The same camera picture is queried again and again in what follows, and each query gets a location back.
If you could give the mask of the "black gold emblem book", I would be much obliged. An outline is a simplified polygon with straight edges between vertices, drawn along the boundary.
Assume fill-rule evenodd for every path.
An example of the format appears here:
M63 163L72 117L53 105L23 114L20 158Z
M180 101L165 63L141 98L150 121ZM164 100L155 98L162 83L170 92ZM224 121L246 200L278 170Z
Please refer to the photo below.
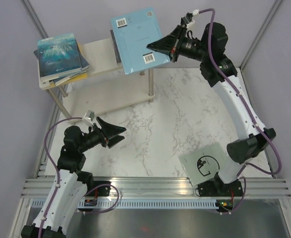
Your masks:
M115 52L117 65L121 66L122 65L122 61L121 61L121 58L120 58L118 46L117 46L116 39L115 39L115 36L114 36L114 32L113 32L112 29L110 30L110 34L111 34L111 38L112 38L112 42L113 42L113 47L114 47L114 52Z

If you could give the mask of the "teal ocean cover book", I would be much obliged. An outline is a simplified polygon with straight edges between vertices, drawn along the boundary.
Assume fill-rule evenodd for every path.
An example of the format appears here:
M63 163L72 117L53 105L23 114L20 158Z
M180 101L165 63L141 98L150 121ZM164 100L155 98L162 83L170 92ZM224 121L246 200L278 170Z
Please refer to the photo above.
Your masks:
M37 55L39 78L42 82L76 74L82 70L73 33L39 40Z

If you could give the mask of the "white book black circle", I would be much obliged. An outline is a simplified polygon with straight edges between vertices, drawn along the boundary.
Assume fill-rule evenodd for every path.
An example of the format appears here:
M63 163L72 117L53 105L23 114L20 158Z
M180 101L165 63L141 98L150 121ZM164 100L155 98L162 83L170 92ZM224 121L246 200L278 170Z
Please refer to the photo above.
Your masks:
M229 157L219 143L179 156L179 161L193 186L213 179L228 160Z

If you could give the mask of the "navy blue hardcover book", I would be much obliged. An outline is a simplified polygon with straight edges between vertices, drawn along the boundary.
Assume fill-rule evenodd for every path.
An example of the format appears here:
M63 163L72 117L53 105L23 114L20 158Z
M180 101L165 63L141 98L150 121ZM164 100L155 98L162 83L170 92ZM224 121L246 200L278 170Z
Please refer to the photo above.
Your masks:
M39 79L43 84L50 82L59 85L86 73L90 68L78 48L70 46L35 50L33 54L38 60Z

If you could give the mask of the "yellow Little Prince book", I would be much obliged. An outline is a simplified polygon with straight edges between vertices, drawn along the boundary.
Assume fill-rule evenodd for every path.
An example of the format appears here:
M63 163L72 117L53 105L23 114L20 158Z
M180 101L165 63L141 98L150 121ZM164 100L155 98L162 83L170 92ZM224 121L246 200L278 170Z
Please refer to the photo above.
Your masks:
M82 56L81 47L77 42L76 42L76 46L77 46L77 50L79 53L79 59L80 59L80 63L81 63L81 72L70 74L70 75L65 76L65 77L53 79L53 80L49 81L50 86L60 86L62 83L67 82L68 80L71 80L71 79L76 78L82 74L87 73L87 71L89 70L90 65L89 65L88 61Z

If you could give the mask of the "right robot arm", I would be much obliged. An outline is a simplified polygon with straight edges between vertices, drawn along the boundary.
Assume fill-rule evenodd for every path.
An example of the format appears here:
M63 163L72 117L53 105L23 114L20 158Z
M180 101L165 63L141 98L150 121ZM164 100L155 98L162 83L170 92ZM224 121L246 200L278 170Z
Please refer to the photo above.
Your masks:
M276 137L266 127L247 101L232 61L225 55L228 35L220 23L206 25L201 39L191 38L185 25L178 25L169 35L149 43L147 48L167 55L172 62L179 56L200 62L203 78L218 94L234 123L238 139L227 145L229 161L214 177L198 185L200 196L226 196L233 191L242 195L237 175Z

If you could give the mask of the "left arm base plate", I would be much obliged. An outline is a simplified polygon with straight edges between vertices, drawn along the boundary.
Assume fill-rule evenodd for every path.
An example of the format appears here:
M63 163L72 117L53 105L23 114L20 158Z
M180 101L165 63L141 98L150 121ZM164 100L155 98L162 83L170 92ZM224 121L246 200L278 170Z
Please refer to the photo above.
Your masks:
M87 190L85 196L98 198L98 197L107 197L109 196L111 190L111 181L102 180L102 181L94 181Z

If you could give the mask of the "light blue thin booklet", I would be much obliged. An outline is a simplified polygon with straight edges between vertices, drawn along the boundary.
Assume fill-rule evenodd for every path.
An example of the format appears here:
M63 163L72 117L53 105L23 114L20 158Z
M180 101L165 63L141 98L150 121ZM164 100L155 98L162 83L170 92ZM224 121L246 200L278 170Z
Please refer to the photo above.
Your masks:
M167 55L147 48L162 38L152 7L111 18L110 22L126 75L170 62Z

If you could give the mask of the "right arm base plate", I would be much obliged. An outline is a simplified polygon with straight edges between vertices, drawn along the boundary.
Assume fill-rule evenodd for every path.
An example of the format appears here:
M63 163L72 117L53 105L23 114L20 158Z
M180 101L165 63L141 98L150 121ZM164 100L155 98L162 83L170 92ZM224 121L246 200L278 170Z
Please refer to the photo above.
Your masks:
M220 186L216 186L214 181L210 180L197 185L197 189L200 197L241 197L243 195L243 187L238 180Z

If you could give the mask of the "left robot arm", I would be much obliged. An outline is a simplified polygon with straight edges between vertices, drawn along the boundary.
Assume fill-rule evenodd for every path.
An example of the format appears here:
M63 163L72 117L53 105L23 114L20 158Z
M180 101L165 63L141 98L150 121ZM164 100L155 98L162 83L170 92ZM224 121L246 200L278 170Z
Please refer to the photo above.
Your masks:
M33 221L21 231L23 238L64 238L77 206L84 196L92 195L98 186L93 175L82 171L85 152L97 145L112 148L124 139L125 127L105 122L100 117L88 132L72 125L64 132L64 144L57 162L56 175L47 199Z

